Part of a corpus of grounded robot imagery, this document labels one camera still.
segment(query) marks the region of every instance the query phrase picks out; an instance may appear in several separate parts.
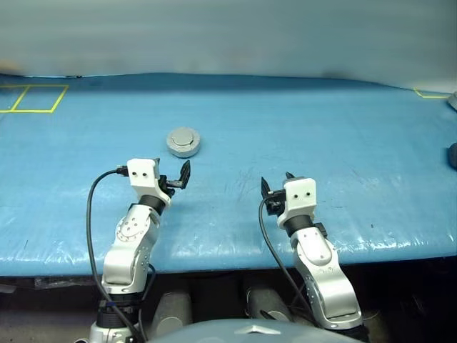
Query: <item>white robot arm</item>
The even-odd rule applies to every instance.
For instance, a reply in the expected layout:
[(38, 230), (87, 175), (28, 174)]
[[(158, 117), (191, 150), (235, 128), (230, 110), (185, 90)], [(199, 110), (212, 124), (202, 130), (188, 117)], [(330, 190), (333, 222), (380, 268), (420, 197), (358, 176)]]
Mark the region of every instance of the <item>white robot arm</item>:
[(313, 223), (316, 182), (286, 173), (283, 189), (271, 191), (262, 179), (268, 214), (278, 216), (293, 248), (293, 260), (306, 285), (317, 323), (329, 330), (351, 330), (363, 325), (356, 293), (341, 271), (336, 248), (326, 239), (321, 223)]
[[(187, 161), (181, 168), (180, 179), (167, 181), (166, 176), (159, 174), (159, 159), (131, 159), (127, 162), (124, 175), (129, 177), (139, 201), (130, 206), (127, 215), (116, 226), (116, 238), (104, 260), (101, 285), (136, 327), (148, 276), (149, 256), (159, 234), (160, 216), (171, 205), (173, 188), (186, 188), (190, 171), (190, 162)], [(89, 341), (137, 342), (106, 301), (100, 303)]]

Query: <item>round metal object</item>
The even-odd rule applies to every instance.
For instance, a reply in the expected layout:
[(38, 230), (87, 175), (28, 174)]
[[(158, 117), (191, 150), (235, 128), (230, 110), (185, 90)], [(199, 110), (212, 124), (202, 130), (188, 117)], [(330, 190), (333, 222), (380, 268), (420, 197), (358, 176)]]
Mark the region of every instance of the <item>round metal object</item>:
[(199, 151), (200, 135), (190, 127), (179, 127), (167, 136), (166, 145), (173, 155), (185, 159)]

